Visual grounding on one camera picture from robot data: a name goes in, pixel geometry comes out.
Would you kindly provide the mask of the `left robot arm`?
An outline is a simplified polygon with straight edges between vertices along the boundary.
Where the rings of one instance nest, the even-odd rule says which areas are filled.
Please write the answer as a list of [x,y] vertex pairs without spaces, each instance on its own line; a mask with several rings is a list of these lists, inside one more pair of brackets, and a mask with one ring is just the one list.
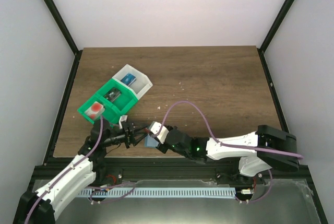
[[125,144],[136,146],[149,130],[122,116],[120,125],[111,127],[100,117],[73,160],[51,181],[36,191],[26,191],[19,200],[14,223],[56,223],[69,203],[95,180],[106,175],[104,157],[107,147]]

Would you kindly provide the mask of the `blue leather card holder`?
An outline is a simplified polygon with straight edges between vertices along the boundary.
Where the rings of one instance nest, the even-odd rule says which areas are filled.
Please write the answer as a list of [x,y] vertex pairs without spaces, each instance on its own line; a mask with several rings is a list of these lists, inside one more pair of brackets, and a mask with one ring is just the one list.
[[156,148],[159,142],[152,138],[150,135],[147,135],[144,141],[144,146],[146,148]]

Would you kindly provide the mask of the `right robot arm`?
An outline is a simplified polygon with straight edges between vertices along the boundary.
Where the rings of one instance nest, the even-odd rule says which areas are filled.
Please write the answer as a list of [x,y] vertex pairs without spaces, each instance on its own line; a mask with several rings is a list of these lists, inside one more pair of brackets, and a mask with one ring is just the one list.
[[162,153],[171,150],[199,163],[238,158],[238,171],[243,176],[254,177],[269,169],[283,172],[299,169],[301,156],[297,154],[296,137],[268,125],[260,125],[257,131],[245,135],[218,139],[190,137],[160,123],[154,123],[150,131]]

